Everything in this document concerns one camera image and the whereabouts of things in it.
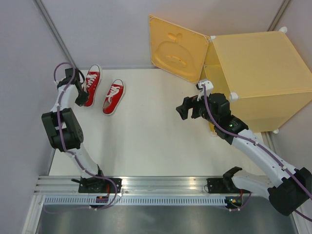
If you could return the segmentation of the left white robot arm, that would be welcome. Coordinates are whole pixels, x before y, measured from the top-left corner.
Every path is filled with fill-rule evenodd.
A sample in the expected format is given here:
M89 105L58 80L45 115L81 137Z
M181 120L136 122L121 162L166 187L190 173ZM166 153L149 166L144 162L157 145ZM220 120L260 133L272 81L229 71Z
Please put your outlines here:
M41 116L52 148L65 153L80 172L81 188L102 193L106 180L99 166L92 160L83 145L84 134L74 113L74 106L90 107L101 80L102 68L92 65L87 75L77 68L65 70L65 78L56 82L58 96L50 112Z

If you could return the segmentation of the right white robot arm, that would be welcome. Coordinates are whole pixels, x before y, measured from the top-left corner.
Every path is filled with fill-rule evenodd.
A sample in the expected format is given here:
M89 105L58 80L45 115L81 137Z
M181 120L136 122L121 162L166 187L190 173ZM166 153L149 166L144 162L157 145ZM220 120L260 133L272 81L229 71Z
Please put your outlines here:
M245 190L266 198L282 215L289 216L312 197L312 174L306 168L297 169L259 142L249 127L232 115L224 94L185 97L176 108L185 120L189 110L192 118L202 117L213 126L218 137L251 159L267 176L263 179L233 167L223 174L222 186L233 193Z

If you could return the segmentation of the yellow cabinet door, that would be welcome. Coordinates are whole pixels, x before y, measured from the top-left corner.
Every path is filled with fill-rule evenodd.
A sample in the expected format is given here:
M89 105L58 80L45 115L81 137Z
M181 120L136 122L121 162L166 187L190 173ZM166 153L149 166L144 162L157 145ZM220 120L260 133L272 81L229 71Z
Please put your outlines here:
M200 80L210 37L149 16L151 62L191 83Z

